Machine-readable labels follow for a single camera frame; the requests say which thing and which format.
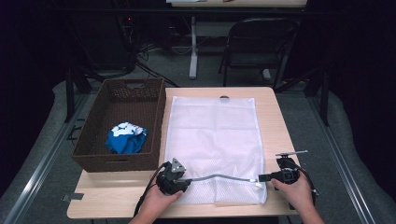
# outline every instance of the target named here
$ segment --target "chair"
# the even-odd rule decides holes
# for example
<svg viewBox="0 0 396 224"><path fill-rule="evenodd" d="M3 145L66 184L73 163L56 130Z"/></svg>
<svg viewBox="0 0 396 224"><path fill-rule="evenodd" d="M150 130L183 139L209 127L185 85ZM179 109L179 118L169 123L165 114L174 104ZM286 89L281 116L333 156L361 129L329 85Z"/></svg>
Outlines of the chair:
<svg viewBox="0 0 396 224"><path fill-rule="evenodd" d="M223 86L227 84L228 68L276 69L273 88L280 66L297 23L291 19L251 18L239 21L230 30L219 73L224 66Z"/></svg>

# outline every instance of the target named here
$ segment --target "desk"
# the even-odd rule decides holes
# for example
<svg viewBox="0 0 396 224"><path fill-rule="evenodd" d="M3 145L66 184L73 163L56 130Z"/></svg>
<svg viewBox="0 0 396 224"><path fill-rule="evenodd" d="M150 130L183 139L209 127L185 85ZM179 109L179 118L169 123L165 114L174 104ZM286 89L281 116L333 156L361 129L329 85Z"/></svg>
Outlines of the desk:
<svg viewBox="0 0 396 224"><path fill-rule="evenodd" d="M159 164L163 163L166 133L173 96L256 99L258 122L264 147L265 173L279 171L276 153L294 151L272 89L259 88L167 88L163 115ZM67 210L70 218L132 217L134 208L154 171L87 173L82 171L75 193L82 200L72 200ZM162 217L249 217L297 215L271 183L266 183L268 197L264 204L182 204L171 205Z"/></svg>
<svg viewBox="0 0 396 224"><path fill-rule="evenodd" d="M172 3L172 7L296 7L304 8L307 0L234 0L223 2L222 0L206 0L193 3ZM197 78L198 54L196 48L196 20L191 18L191 63L190 78Z"/></svg>

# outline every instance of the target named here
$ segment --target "white table leg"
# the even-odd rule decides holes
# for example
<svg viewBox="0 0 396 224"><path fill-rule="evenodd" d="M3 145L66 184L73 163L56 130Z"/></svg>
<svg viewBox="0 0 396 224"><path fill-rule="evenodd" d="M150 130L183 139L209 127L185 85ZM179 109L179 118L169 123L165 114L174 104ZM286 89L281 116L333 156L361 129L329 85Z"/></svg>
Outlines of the white table leg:
<svg viewBox="0 0 396 224"><path fill-rule="evenodd" d="M197 36L195 33L195 17L191 18L191 63L190 63L190 79L197 78Z"/></svg>

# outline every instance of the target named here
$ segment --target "hand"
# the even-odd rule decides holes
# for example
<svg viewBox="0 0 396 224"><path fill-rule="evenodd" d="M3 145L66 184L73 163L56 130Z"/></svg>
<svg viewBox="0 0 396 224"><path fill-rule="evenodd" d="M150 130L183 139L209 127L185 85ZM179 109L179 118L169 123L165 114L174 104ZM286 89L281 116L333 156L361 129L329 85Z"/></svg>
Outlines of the hand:
<svg viewBox="0 0 396 224"><path fill-rule="evenodd" d="M286 199L297 211L307 206L314 206L308 180L303 172L299 172L300 177L291 185L284 184L276 179L271 179L271 183L274 187L284 193Z"/></svg>
<svg viewBox="0 0 396 224"><path fill-rule="evenodd" d="M157 176L153 179L152 183L157 182ZM177 193L173 195L164 195L154 184L155 186L152 186L149 190L148 193L145 197L145 200L143 201L139 213L132 219L130 224L134 223L139 223L139 224L146 224L146 223L152 223L159 217L165 209L177 201L181 195L183 194L183 191L178 191Z"/></svg>
<svg viewBox="0 0 396 224"><path fill-rule="evenodd" d="M293 205L299 213L303 223L324 223L312 202L311 187L303 172L300 171L300 177L291 185L284 184L276 179L271 179L271 183L274 187L283 192L289 203Z"/></svg>

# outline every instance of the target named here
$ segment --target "white mesh bag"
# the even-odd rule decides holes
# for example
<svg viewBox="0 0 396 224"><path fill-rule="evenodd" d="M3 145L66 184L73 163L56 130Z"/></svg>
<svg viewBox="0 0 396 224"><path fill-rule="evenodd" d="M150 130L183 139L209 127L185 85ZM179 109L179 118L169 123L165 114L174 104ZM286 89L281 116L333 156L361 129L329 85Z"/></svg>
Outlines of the white mesh bag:
<svg viewBox="0 0 396 224"><path fill-rule="evenodd" d="M173 158L187 169L183 179L203 179L193 180L177 203L265 202L265 185L249 182L264 174L254 98L175 96L164 161Z"/></svg>

